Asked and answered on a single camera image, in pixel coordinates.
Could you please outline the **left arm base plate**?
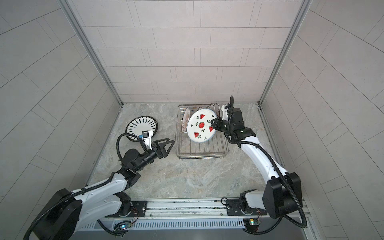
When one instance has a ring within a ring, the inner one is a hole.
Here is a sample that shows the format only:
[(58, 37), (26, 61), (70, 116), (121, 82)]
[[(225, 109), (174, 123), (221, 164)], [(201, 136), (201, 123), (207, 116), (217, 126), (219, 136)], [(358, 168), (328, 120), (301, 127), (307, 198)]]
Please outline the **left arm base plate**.
[(143, 218), (147, 211), (148, 201), (131, 201), (122, 204), (117, 213), (108, 215), (106, 218)]

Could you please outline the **white black radial stripe plate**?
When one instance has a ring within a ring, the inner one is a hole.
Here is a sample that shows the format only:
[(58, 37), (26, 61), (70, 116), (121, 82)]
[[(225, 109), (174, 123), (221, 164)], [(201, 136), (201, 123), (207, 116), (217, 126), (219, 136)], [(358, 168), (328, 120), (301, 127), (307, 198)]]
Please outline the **white black radial stripe plate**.
[(158, 131), (158, 126), (155, 128), (151, 128), (149, 125), (143, 123), (143, 116), (137, 117), (130, 121), (126, 127), (126, 133), (132, 134), (135, 136), (139, 136), (142, 134), (143, 131), (154, 131), (154, 135)]

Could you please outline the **dark striped rim plate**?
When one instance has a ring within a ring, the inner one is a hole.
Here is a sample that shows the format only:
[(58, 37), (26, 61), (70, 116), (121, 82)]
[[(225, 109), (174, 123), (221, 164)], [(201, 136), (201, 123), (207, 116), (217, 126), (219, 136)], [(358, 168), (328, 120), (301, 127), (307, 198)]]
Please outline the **dark striped rim plate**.
[(150, 116), (143, 116), (143, 123), (149, 125), (151, 128), (155, 128), (158, 126), (157, 120)]

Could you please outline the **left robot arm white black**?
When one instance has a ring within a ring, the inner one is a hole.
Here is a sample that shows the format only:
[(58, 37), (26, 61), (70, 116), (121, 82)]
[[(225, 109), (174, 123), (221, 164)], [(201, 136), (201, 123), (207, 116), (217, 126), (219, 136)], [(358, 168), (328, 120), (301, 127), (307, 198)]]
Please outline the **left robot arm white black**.
[(27, 229), (24, 239), (35, 234), (40, 240), (68, 240), (82, 227), (109, 215), (130, 214), (132, 199), (125, 190), (132, 187), (140, 178), (140, 171), (156, 159), (169, 155), (175, 144), (169, 138), (153, 141), (146, 145), (137, 138), (144, 152), (136, 149), (120, 152), (121, 134), (116, 142), (116, 151), (121, 168), (111, 173), (104, 181), (72, 192), (67, 189), (57, 191)]

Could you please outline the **white plate fruit pattern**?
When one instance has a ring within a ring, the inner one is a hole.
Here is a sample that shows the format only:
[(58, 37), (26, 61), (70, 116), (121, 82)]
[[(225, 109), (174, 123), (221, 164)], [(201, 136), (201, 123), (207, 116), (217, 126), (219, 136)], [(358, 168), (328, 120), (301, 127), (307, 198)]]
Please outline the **white plate fruit pattern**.
[(205, 143), (216, 133), (211, 121), (217, 115), (210, 109), (201, 109), (195, 112), (188, 122), (187, 133), (191, 141), (195, 143)]

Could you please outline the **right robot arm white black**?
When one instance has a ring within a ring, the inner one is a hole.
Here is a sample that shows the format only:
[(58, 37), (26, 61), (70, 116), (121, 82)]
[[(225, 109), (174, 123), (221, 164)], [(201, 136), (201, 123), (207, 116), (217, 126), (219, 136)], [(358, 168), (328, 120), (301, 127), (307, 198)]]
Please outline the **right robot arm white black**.
[(265, 210), (272, 219), (279, 222), (286, 219), (299, 228), (306, 228), (300, 177), (280, 166), (262, 147), (256, 133), (245, 127), (239, 108), (226, 104), (222, 111), (222, 116), (213, 121), (214, 130), (224, 133), (230, 144), (248, 155), (266, 183), (263, 192), (248, 190), (241, 193), (240, 210), (245, 215)]

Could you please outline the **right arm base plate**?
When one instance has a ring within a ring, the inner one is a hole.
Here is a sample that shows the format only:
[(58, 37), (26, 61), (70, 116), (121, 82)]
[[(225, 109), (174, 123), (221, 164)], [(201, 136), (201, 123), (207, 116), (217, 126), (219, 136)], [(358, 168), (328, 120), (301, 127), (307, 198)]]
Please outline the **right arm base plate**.
[(266, 216), (267, 211), (258, 208), (246, 208), (245, 202), (240, 199), (221, 199), (222, 205), (226, 207), (228, 216)]

